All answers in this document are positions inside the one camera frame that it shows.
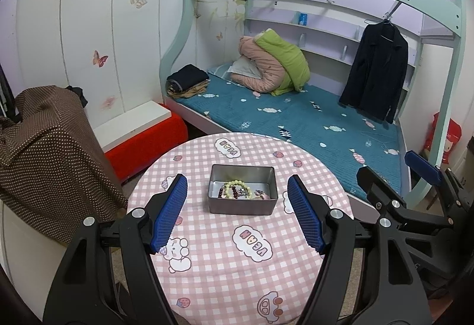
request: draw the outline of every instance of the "bolt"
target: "bolt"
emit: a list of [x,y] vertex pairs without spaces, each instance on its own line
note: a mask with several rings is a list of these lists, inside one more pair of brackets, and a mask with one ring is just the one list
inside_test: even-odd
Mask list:
[[336,219],[342,218],[342,216],[344,215],[342,214],[342,211],[338,209],[332,209],[330,214],[331,214],[331,217],[336,218]]
[[82,223],[84,223],[84,226],[92,226],[94,225],[94,222],[95,222],[94,217],[87,217],[82,221]]
[[143,210],[141,207],[132,211],[132,217],[134,218],[141,218],[144,215],[145,215],[145,210]]
[[382,218],[379,222],[383,227],[390,227],[392,224],[392,222],[390,222],[387,218]]

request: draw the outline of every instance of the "red cushion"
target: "red cushion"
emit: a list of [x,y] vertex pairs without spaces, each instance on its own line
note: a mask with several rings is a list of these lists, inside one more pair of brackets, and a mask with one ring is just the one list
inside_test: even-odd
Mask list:
[[155,124],[105,153],[121,182],[152,165],[160,156],[188,140],[178,114]]

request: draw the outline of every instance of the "bracelet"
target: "bracelet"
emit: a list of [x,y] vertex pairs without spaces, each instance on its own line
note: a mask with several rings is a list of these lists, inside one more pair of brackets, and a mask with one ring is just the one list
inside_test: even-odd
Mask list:
[[237,192],[235,186],[238,185],[241,187],[241,190],[244,190],[244,192],[242,193],[243,195],[245,195],[245,198],[246,199],[253,199],[253,194],[252,194],[252,190],[250,189],[250,187],[248,187],[244,182],[242,181],[239,181],[239,180],[235,180],[235,181],[230,181],[230,182],[227,182],[226,184],[224,184],[224,193],[225,193],[225,197],[226,198],[234,198],[234,199],[238,199],[239,197],[239,193]]

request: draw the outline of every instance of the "blue gripper pad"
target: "blue gripper pad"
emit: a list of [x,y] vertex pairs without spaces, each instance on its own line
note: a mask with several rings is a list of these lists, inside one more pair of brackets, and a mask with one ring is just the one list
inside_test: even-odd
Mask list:
[[321,221],[308,202],[305,192],[293,177],[288,179],[288,198],[309,246],[321,252],[326,244],[321,236]]
[[160,248],[168,243],[178,214],[188,195],[188,180],[186,177],[181,176],[173,189],[168,190],[168,192],[168,199],[153,224],[153,238],[150,245],[154,252],[158,252]]
[[405,164],[432,186],[441,185],[441,170],[414,151],[405,154]]

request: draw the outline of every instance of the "pink checkered tablecloth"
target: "pink checkered tablecloth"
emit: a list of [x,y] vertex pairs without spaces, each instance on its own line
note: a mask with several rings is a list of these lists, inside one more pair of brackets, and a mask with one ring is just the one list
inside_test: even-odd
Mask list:
[[[219,151],[216,141],[221,138],[235,150]],[[273,166],[279,197],[273,214],[209,213],[206,198],[214,163]],[[310,192],[327,196],[332,208],[352,217],[336,177],[314,156],[277,138],[216,134],[184,143],[158,159],[138,182],[129,211],[167,189],[178,173],[188,179],[188,196],[167,246],[152,256],[172,309],[193,325],[278,325],[299,316],[322,259],[298,225],[286,193],[288,178],[298,174]],[[252,235],[245,236],[246,230]],[[262,244],[258,252],[255,240]]]

